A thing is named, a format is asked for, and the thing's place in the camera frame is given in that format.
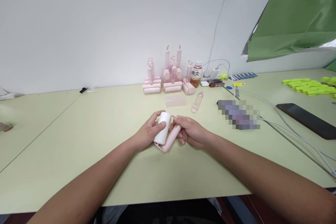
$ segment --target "desk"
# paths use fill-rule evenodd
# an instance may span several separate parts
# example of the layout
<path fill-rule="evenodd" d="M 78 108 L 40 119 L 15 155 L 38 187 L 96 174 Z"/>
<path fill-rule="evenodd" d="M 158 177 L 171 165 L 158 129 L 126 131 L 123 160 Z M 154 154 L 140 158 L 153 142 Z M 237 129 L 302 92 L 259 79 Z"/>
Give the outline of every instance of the desk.
<path fill-rule="evenodd" d="M 165 94 L 145 96 L 141 85 L 84 93 L 0 173 L 0 214 L 37 211 L 50 197 L 113 148 L 131 137 L 157 110 Z M 197 120 L 208 130 L 279 163 L 323 187 L 336 182 L 265 122 L 261 129 L 232 129 L 216 105 L 232 99 L 224 88 L 199 87 L 201 106 L 166 109 Z M 249 194 L 250 191 L 205 151 L 174 143 L 164 154 L 154 145 L 137 154 L 104 202 L 107 205 Z"/>
<path fill-rule="evenodd" d="M 336 76 L 336 73 L 326 69 L 262 73 L 258 74 L 258 77 L 256 78 L 239 81 L 246 84 L 246 86 L 239 87 L 239 89 L 257 94 L 271 102 L 273 105 L 280 103 L 295 103 L 296 105 L 316 115 L 329 124 L 336 126 L 336 105 L 332 104 L 332 102 L 336 102 L 336 100 L 333 99 L 330 94 L 308 96 L 303 93 L 296 92 L 282 83 L 282 80 L 284 79 L 310 78 L 319 81 L 322 77 L 332 76 Z M 239 94 L 241 100 L 247 100 L 247 102 L 250 104 L 260 106 L 260 115 L 263 118 L 288 128 L 279 115 L 275 112 L 275 110 L 272 109 L 269 105 L 263 101 L 260 101 L 250 93 L 239 92 Z M 336 159 L 336 140 L 325 140 L 319 135 L 315 134 L 313 131 L 303 126 L 301 123 L 294 120 L 292 117 L 283 112 L 281 113 L 286 122 L 300 136 L 308 140 L 323 153 Z M 304 143 L 301 139 L 293 136 L 284 129 L 276 125 L 274 127 L 286 138 L 289 138 L 291 141 L 294 141 L 298 146 L 303 148 L 310 157 L 318 160 L 320 164 L 327 168 L 320 156 L 308 144 Z M 326 159 L 336 169 L 336 161 L 333 161 L 329 158 Z"/>
<path fill-rule="evenodd" d="M 0 172 L 79 96 L 78 91 L 66 91 L 0 101 L 0 121 L 15 124 L 0 132 Z"/>

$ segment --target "lint roller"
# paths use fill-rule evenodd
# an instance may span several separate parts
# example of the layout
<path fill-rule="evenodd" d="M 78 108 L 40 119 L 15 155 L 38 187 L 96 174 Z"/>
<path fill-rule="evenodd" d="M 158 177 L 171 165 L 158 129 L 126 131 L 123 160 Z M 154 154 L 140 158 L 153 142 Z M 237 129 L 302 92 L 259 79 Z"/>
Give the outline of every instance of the lint roller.
<path fill-rule="evenodd" d="M 172 116 L 167 112 L 162 112 L 161 113 L 158 122 L 160 123 L 162 121 L 165 121 L 166 122 L 166 127 L 159 134 L 157 134 L 155 139 L 154 139 L 155 145 L 165 153 L 167 153 L 170 150 L 170 148 L 173 145 L 177 135 L 179 134 L 179 132 L 181 130 L 181 126 L 176 124 L 175 127 L 173 128 L 173 130 L 171 131 L 170 135 L 167 138 L 168 128 L 169 128 L 169 125 L 170 125 L 171 117 Z"/>
<path fill-rule="evenodd" d="M 157 134 L 155 136 L 155 138 L 154 138 L 154 143 L 155 144 L 161 144 L 161 145 L 165 144 L 171 118 L 172 118 L 171 114 L 169 114 L 167 112 L 161 112 L 161 115 L 159 117 L 159 121 L 157 123 L 161 123 L 161 122 L 165 121 L 166 126 L 163 130 L 161 130 L 159 132 L 159 134 Z"/>

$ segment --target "green cloth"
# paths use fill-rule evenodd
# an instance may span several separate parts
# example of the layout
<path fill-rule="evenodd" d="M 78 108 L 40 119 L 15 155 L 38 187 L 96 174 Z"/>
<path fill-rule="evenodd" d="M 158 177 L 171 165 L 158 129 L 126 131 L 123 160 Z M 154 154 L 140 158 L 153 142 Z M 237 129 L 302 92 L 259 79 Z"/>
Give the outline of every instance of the green cloth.
<path fill-rule="evenodd" d="M 326 69 L 331 70 L 331 71 L 335 71 L 336 72 L 336 60 L 334 62 L 332 62 L 331 64 L 329 64 Z"/>
<path fill-rule="evenodd" d="M 248 62 L 336 39 L 336 0 L 269 0 L 248 43 Z"/>

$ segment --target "white wall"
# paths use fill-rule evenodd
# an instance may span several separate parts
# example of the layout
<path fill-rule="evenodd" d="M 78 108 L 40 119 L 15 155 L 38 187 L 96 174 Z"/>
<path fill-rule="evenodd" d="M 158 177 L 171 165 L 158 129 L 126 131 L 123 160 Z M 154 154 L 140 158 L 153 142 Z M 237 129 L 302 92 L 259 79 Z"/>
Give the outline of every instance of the white wall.
<path fill-rule="evenodd" d="M 234 72 L 314 68 L 333 56 L 245 63 L 240 54 L 268 0 L 226 0 L 211 59 Z M 222 0 L 0 0 L 0 86 L 41 93 L 142 83 L 148 57 L 182 45 L 182 66 L 209 59 Z"/>

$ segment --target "black smartphone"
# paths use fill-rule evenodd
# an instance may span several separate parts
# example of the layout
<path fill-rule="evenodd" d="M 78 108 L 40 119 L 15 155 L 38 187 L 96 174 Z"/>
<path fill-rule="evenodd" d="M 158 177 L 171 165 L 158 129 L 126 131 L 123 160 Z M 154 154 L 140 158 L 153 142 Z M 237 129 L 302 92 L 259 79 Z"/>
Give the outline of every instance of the black smartphone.
<path fill-rule="evenodd" d="M 296 121 L 303 124 L 311 131 L 315 132 L 320 137 L 327 140 L 336 139 L 336 127 L 309 113 L 298 105 L 294 103 L 285 103 L 278 104 L 276 107 L 293 117 Z"/>

